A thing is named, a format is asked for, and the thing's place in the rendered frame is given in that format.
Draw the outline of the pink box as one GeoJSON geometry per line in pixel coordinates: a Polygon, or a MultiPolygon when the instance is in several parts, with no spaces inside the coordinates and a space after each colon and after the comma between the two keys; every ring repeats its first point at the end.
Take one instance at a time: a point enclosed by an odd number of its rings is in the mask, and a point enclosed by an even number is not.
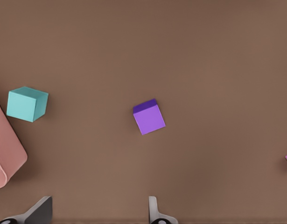
{"type": "Polygon", "coordinates": [[[27,159],[23,145],[0,107],[0,189],[27,159]]]}

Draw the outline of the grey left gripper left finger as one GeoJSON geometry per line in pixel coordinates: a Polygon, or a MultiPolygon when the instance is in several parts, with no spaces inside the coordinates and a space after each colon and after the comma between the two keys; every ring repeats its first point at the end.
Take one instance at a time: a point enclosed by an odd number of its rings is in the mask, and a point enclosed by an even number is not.
{"type": "Polygon", "coordinates": [[[25,213],[7,217],[0,224],[50,224],[52,217],[52,197],[44,196],[25,213]]]}

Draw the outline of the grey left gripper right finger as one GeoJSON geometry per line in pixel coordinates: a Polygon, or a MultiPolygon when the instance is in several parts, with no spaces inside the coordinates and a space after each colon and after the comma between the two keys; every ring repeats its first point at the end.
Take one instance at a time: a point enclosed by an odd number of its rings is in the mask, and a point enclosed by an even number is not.
{"type": "Polygon", "coordinates": [[[157,199],[149,196],[149,224],[178,224],[176,218],[164,215],[158,211],[157,199]]]}

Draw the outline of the purple cube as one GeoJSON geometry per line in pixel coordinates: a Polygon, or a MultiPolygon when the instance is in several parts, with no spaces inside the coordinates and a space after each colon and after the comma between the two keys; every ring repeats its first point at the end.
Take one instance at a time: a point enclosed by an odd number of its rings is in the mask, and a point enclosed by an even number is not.
{"type": "Polygon", "coordinates": [[[133,116],[142,135],[166,126],[156,99],[134,106],[133,116]]]}

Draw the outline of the teal cube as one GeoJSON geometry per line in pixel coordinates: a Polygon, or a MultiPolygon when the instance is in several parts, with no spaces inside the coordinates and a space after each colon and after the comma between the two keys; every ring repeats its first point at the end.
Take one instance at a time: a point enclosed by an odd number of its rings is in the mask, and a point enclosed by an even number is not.
{"type": "Polygon", "coordinates": [[[9,91],[7,116],[34,122],[46,112],[49,94],[23,86],[9,91]]]}

